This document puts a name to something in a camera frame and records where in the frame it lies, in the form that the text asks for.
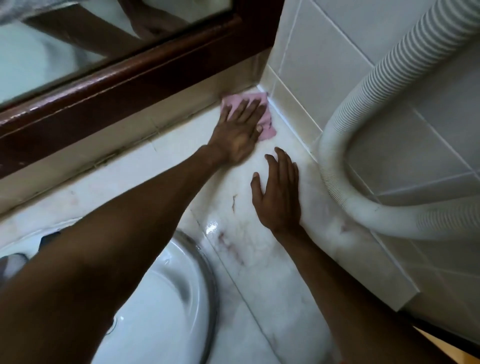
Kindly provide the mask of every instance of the cleaning rag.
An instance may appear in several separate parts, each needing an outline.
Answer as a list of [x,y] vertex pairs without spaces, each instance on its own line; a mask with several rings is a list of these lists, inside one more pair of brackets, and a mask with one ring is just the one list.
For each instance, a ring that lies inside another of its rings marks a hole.
[[258,125],[263,127],[262,133],[258,138],[259,141],[267,140],[273,138],[276,135],[276,130],[272,126],[272,114],[270,113],[270,109],[268,108],[268,100],[267,100],[267,93],[266,92],[259,92],[255,94],[237,94],[237,95],[229,95],[222,99],[222,108],[225,105],[231,105],[232,110],[230,111],[229,118],[232,116],[233,112],[238,108],[242,100],[247,100],[250,104],[255,99],[260,99],[260,105],[267,105],[267,109],[265,110],[265,114],[261,117]]

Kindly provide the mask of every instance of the flexible drain hose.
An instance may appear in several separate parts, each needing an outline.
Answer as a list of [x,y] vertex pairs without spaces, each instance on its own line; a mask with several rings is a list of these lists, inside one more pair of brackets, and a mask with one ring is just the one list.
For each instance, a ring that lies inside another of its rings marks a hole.
[[361,225],[420,240],[478,236],[480,195],[418,206],[383,206],[349,183],[343,160],[352,136],[379,108],[479,31],[480,0],[438,0],[328,121],[316,150],[322,179],[330,195]]

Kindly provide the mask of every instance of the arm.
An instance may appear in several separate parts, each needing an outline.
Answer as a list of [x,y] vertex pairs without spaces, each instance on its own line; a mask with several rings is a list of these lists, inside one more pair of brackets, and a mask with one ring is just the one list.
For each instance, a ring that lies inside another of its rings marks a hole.
[[252,198],[261,223],[282,244],[308,285],[348,364],[445,363],[448,356],[318,248],[300,226],[299,171],[280,148],[267,155],[265,194],[258,173]]
[[114,198],[39,252],[0,294],[0,363],[88,363],[115,312],[171,239],[188,204],[222,166],[254,149],[265,112],[222,110],[210,142]]

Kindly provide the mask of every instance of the sink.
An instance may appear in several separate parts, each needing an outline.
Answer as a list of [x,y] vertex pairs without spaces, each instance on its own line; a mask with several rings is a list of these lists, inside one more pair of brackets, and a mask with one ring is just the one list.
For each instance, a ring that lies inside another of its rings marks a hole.
[[[37,231],[0,250],[32,258],[42,238],[77,220]],[[118,310],[93,364],[202,364],[215,335],[214,275],[197,244],[176,231],[135,292]]]

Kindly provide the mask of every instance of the dark brown wooden frame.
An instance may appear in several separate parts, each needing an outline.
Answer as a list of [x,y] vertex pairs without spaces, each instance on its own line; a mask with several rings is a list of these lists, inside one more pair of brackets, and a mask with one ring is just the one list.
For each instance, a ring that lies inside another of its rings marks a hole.
[[273,46],[282,8],[237,0],[231,12],[0,109],[0,178]]

